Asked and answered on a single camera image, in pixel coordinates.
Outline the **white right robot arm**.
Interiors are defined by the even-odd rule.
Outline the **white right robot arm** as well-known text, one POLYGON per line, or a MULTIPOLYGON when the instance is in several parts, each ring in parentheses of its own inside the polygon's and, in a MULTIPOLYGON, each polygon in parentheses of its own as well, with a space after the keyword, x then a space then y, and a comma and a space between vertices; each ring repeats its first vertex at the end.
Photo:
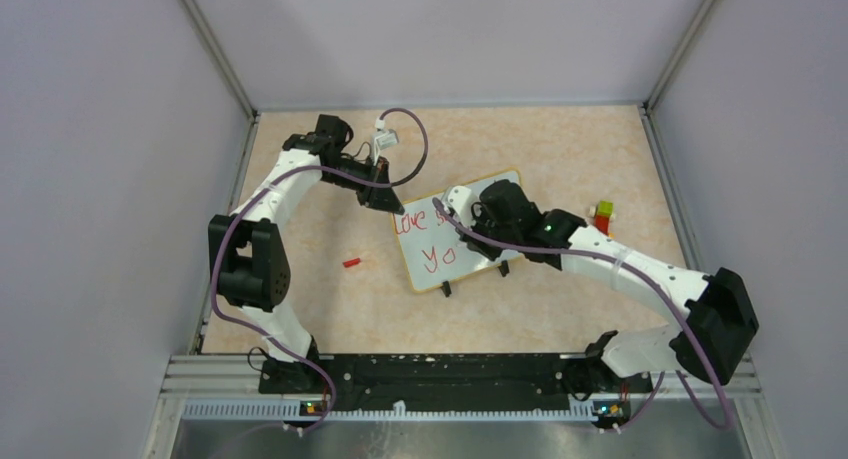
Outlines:
POLYGON ((496 262, 506 251, 558 271, 590 277, 662 315, 667 323, 636 332, 610 332, 594 343, 589 383, 612 391, 626 377, 679 370, 726 385, 759 330, 743 278, 721 267, 677 267, 623 245, 585 218, 542 211, 509 180, 481 192, 449 188, 440 200, 467 248, 496 262))

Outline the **yellow framed whiteboard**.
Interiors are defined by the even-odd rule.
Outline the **yellow framed whiteboard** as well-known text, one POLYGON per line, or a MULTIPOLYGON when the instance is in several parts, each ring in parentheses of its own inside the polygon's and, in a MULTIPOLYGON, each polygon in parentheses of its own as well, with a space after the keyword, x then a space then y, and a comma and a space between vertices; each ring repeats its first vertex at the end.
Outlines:
POLYGON ((410 285, 417 293, 440 289, 449 294, 455 282, 521 257, 515 251, 505 251, 492 262, 470 251, 432 204, 443 194, 440 190, 406 201, 404 213, 391 216, 410 285))

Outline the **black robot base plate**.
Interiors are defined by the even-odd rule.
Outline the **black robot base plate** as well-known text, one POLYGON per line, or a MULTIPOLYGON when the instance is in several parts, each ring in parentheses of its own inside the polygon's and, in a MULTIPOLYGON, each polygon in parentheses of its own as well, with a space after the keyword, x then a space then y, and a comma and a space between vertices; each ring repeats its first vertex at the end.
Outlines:
POLYGON ((560 353, 336 354, 314 368, 267 358, 262 394, 313 395, 336 412, 533 412, 568 409, 579 399, 647 393, 652 381, 622 379, 596 357, 560 353))

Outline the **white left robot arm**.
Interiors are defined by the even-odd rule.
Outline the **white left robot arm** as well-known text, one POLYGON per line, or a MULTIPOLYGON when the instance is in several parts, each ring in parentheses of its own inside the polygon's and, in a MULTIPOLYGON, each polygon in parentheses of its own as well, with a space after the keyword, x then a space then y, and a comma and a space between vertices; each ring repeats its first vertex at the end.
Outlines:
POLYGON ((322 114, 313 131, 293 134, 282 145, 270 173, 249 199, 208 226, 210 282, 215 296, 244 314, 240 325, 259 333, 272 358, 285 363, 283 380, 297 392, 319 383, 320 365, 308 357, 312 335, 287 302, 292 273, 282 231, 309 190, 320 182, 354 191, 368 209, 402 215, 404 206, 391 185, 383 147, 397 144, 385 118, 375 121, 370 155, 359 161, 345 153, 350 125, 322 114))

